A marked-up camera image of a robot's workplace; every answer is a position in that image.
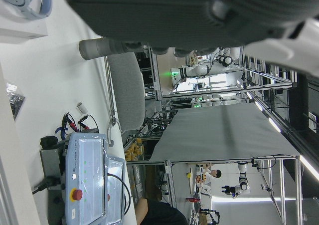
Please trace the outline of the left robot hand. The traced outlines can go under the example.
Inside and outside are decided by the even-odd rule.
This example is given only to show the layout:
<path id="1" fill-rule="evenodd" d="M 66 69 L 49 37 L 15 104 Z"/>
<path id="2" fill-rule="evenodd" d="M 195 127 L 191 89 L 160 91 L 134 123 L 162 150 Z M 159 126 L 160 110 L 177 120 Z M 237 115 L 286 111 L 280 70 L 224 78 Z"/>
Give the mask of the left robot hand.
<path id="1" fill-rule="evenodd" d="M 179 53 L 243 46 L 319 75 L 319 0 L 66 0 L 98 35 Z"/>

